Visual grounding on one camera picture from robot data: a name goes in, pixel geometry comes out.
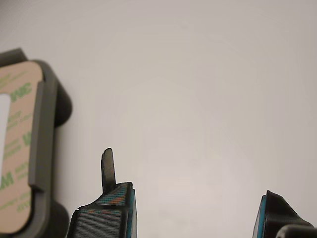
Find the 3m logo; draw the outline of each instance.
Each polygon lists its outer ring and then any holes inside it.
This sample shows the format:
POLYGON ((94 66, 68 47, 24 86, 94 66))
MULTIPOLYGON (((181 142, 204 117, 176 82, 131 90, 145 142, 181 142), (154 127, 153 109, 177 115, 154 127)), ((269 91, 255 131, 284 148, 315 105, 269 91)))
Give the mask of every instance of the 3m logo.
POLYGON ((28 95, 31 91, 31 84, 26 83, 22 87, 10 93, 11 101, 15 103, 18 100, 18 98, 23 98, 25 95, 28 95))
POLYGON ((12 173, 8 172, 5 176, 3 175, 1 178, 1 187, 0 191, 6 189, 7 187, 14 184, 14 180, 12 177, 12 173))

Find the teal edge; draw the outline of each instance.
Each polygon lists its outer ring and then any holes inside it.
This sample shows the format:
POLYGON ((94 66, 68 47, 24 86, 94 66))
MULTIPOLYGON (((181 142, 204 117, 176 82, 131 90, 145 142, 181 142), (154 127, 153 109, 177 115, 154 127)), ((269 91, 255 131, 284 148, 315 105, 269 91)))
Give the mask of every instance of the teal edge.
POLYGON ((263 238, 263 236, 264 236, 263 229, 264 229, 265 207, 266 207, 266 196, 263 197, 263 200, 261 202, 260 220, 259 220, 259 228, 258 228, 257 238, 263 238))

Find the white background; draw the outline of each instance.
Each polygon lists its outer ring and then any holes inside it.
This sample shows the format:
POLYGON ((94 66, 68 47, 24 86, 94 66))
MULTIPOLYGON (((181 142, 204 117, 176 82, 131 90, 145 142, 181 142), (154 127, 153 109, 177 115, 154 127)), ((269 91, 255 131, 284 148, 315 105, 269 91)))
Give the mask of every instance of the white background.
POLYGON ((317 225, 315 0, 0 1, 0 51, 47 61, 73 101, 55 150, 69 214, 112 147, 138 238, 251 237, 267 189, 317 225))

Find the tan adhesive liner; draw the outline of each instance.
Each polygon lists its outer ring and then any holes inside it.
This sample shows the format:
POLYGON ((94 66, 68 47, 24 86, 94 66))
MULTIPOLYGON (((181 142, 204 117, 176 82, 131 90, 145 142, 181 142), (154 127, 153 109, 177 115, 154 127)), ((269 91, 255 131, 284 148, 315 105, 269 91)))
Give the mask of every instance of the tan adhesive liner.
POLYGON ((40 66, 26 61, 0 68, 0 94, 11 98, 2 160, 0 233, 19 231, 31 213, 30 143, 40 66))

